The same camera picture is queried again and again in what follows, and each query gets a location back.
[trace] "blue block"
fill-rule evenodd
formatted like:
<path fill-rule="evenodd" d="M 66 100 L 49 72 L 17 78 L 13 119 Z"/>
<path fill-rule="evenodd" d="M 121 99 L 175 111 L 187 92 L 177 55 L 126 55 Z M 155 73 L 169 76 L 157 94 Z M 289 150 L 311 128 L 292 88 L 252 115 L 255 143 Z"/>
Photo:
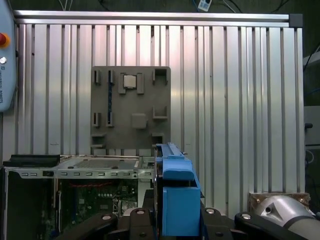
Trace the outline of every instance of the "blue block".
<path fill-rule="evenodd" d="M 189 159 L 165 159 L 162 164 L 164 180 L 193 181 L 195 174 Z"/>
<path fill-rule="evenodd" d="M 199 183 L 197 187 L 163 188 L 163 236 L 199 236 L 200 197 Z"/>

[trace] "aluminum profile frame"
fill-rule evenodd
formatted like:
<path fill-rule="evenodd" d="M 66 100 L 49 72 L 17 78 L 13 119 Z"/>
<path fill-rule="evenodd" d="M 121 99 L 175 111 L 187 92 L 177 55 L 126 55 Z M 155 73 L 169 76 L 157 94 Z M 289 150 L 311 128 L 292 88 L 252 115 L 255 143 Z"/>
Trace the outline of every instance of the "aluminum profile frame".
<path fill-rule="evenodd" d="M 302 29 L 288 15 L 14 15 L 18 94 L 0 119 L 3 160 L 90 154 L 92 66 L 167 66 L 171 141 L 207 207 L 234 216 L 249 192 L 304 192 Z"/>

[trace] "green circuit board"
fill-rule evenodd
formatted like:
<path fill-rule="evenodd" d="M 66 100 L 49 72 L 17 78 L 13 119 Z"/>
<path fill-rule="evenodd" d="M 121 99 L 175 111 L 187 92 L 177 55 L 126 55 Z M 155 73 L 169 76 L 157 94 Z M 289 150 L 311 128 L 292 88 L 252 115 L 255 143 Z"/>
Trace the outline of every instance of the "green circuit board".
<path fill-rule="evenodd" d="M 138 204 L 138 180 L 62 180 L 60 181 L 61 231 L 65 232 L 96 213 L 121 216 Z"/>

